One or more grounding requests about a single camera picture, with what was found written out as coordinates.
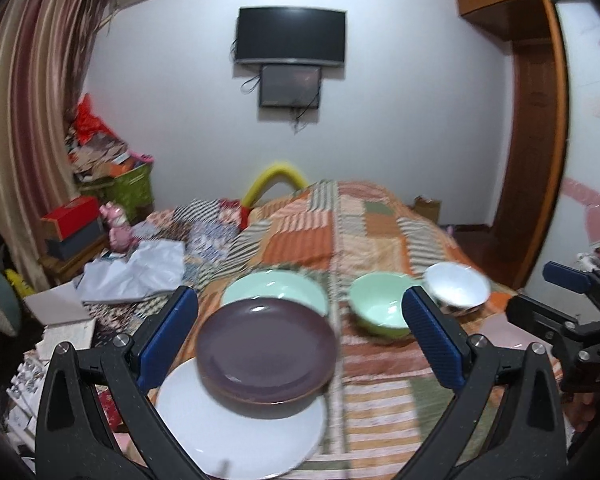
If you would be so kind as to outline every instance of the brown door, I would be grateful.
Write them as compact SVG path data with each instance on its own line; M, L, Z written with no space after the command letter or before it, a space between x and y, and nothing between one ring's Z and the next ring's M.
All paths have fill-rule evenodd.
M494 250L512 269L506 285L522 286L520 266L527 256L547 195L557 119L554 51L549 40L514 44L515 111L498 212L491 231Z

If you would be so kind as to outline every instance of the yellow arch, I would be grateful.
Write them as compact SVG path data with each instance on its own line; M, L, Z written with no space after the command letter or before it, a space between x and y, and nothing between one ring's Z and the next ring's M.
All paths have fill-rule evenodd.
M276 176L284 176L291 182L296 189L307 187L309 183L304 179L296 168L286 162L276 162L264 170L249 188L247 194L242 199L242 207L251 208L253 204L261 197L264 187L269 180Z

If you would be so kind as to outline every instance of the mint green plate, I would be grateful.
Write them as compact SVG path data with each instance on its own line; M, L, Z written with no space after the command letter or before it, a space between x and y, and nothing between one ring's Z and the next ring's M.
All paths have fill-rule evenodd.
M248 274L227 287L221 304L254 298L291 300L315 310L321 316L329 313L327 296L320 285L290 270L272 269Z
M349 289L349 305L360 325L377 335L398 339L411 333L402 317L402 295L420 285L406 274L372 272L360 276Z

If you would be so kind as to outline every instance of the red box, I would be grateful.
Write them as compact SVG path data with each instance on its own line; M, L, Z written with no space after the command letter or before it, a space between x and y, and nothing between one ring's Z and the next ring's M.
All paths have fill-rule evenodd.
M100 216L98 200L94 196L79 196L68 204L44 215L42 232L47 240L65 240Z

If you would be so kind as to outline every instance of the pink toy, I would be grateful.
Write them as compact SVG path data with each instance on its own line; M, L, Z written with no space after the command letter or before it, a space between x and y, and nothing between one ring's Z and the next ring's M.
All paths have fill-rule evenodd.
M112 251L126 253L131 247L131 225L126 219L125 210L118 204L107 202L100 206L100 214L109 225L109 244Z

